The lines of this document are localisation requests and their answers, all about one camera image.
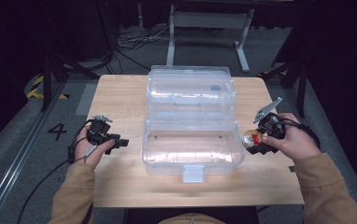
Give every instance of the wooden table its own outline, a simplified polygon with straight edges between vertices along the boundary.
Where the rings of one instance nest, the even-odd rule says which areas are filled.
[[[257,110],[271,98],[257,77],[233,77],[239,132],[255,129]],[[205,183],[184,184],[180,175],[149,175],[141,160],[143,122],[147,116],[147,76],[102,76],[89,113],[114,122],[112,133],[130,139],[96,168],[96,207],[237,206],[304,203],[293,162],[282,153],[251,155],[230,175],[207,175]]]

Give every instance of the hand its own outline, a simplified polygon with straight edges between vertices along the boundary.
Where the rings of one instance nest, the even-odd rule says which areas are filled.
[[[293,114],[283,113],[278,115],[282,119],[291,119],[299,123]],[[285,125],[285,127],[286,136],[284,139],[264,136],[262,141],[271,147],[279,149],[294,161],[321,154],[313,139],[306,132],[291,125]]]
[[[85,163],[84,159],[79,160],[82,158],[93,145],[88,142],[86,139],[86,133],[89,131],[89,126],[84,127],[77,137],[77,146],[76,146],[76,162]],[[106,141],[102,145],[98,146],[94,152],[86,158],[86,163],[91,165],[97,165],[99,161],[102,159],[103,154],[114,146],[114,140]]]

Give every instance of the yellow tape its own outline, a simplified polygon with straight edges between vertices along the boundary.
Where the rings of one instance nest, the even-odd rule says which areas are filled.
[[[36,79],[36,81],[33,84],[33,87],[31,88],[31,90],[29,91],[29,93],[27,93],[27,98],[39,98],[39,99],[44,99],[44,94],[43,93],[37,93],[36,89],[38,89],[39,84],[44,80],[44,76],[39,75],[39,77]],[[59,96],[59,99],[62,100],[68,100],[68,98],[70,97],[69,94],[62,94]]]

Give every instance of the tan jacket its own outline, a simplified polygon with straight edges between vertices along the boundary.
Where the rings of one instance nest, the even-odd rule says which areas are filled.
[[[304,221],[308,223],[357,223],[357,204],[345,181],[327,154],[294,161],[295,172],[305,201]],[[81,223],[93,202],[94,168],[75,163],[53,199],[50,223]],[[223,224],[202,214],[185,214],[160,224]]]

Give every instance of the person's left hand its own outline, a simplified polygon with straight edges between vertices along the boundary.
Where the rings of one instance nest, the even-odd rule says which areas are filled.
[[[78,142],[78,143],[76,146],[76,154],[75,154],[76,163],[81,162],[81,163],[87,163],[87,164],[91,164],[91,165],[97,165],[97,164],[99,164],[99,161],[102,159],[103,154],[107,150],[112,148],[114,146],[115,142],[114,142],[114,140],[110,140],[110,141],[106,141],[102,145],[98,146],[94,150],[94,152],[91,155],[89,155],[88,158],[86,158],[86,162],[85,162],[84,159],[80,159],[80,158],[82,158],[89,151],[89,149],[91,149],[93,147],[93,145],[90,142],[88,142],[88,139],[86,139],[86,133],[88,132],[88,130],[89,130],[89,126],[84,127],[80,131],[79,136],[77,137],[76,142]]]

